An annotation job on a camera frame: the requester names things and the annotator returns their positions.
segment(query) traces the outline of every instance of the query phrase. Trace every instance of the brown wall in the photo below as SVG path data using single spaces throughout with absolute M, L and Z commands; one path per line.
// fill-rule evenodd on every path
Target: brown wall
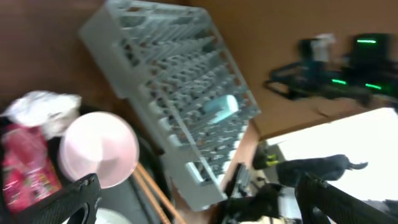
M 350 100 L 291 102 L 262 88 L 273 68 L 297 60 L 299 39 L 333 33 L 335 55 L 348 51 L 348 37 L 361 32 L 398 34 L 397 0 L 190 0 L 206 8 L 237 61 L 262 114 L 255 118 L 269 137 L 327 121 L 316 114 L 346 116 L 363 111 Z

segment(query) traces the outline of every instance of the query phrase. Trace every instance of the green light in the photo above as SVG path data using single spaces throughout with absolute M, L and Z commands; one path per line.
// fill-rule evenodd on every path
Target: green light
M 340 83 L 340 84 L 343 84 L 343 85 L 347 85 L 347 83 L 345 81 L 343 81 L 343 80 L 331 80 L 331 81 L 334 82 L 334 83 Z
M 358 43 L 370 43 L 370 44 L 375 44 L 375 40 L 357 40 Z
M 381 87 L 377 86 L 377 85 L 372 85 L 372 84 L 365 84 L 367 87 L 370 88 L 377 88 L 378 90 L 381 90 Z

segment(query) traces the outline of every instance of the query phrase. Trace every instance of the chopsticks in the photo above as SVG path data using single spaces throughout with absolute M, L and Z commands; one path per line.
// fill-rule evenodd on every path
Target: chopsticks
M 150 203 L 155 208 L 163 224 L 171 224 L 170 220 L 167 218 L 166 214 L 163 212 L 160 205 L 157 203 L 154 195 L 152 194 L 150 188 L 146 185 L 146 182 L 152 188 L 152 190 L 159 196 L 160 201 L 167 207 L 167 209 L 172 213 L 172 215 L 178 220 L 179 224 L 187 224 L 184 219 L 180 216 L 175 207 L 168 200 L 166 195 L 163 194 L 162 190 L 155 183 L 155 181 L 150 177 L 143 166 L 138 163 L 136 170 L 132 173 L 133 177 L 137 180 L 140 187 L 144 190 L 144 193 L 148 197 Z

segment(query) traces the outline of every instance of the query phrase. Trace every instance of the dish rack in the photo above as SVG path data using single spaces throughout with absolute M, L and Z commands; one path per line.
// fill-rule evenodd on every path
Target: dish rack
M 127 99 L 194 211 L 226 199 L 219 184 L 259 114 L 210 15 L 202 8 L 110 0 L 79 35 L 119 98 Z M 202 106 L 233 95 L 239 111 L 212 124 Z

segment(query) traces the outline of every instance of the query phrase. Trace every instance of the pink plate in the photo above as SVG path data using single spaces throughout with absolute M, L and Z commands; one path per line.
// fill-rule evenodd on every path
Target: pink plate
M 96 173 L 102 189 L 125 181 L 138 158 L 137 136 L 130 125 L 107 112 L 76 119 L 68 127 L 58 155 L 60 169 L 71 181 Z

